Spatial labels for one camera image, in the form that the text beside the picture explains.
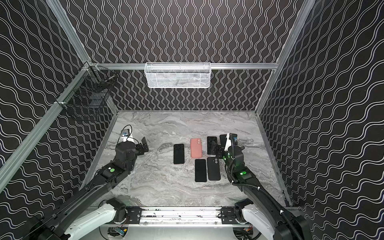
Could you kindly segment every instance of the white wire basket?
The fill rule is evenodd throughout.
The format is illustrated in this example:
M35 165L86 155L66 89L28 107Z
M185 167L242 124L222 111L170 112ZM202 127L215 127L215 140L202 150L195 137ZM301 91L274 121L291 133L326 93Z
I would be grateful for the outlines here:
M144 74L150 88L209 88L211 63L159 63L145 64Z

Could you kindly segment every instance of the black smartphone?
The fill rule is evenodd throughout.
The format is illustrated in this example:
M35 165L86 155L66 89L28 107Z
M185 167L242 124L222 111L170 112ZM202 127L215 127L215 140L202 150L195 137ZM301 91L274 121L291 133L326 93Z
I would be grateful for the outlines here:
M207 166L205 159L195 159L195 182L207 181Z
M208 179L210 181L219 181L220 177L220 161L215 157L207 158Z
M184 164L184 144L173 145L173 164Z
M216 155L216 153L213 151L212 142L217 143L217 137L207 137L207 154L208 155Z

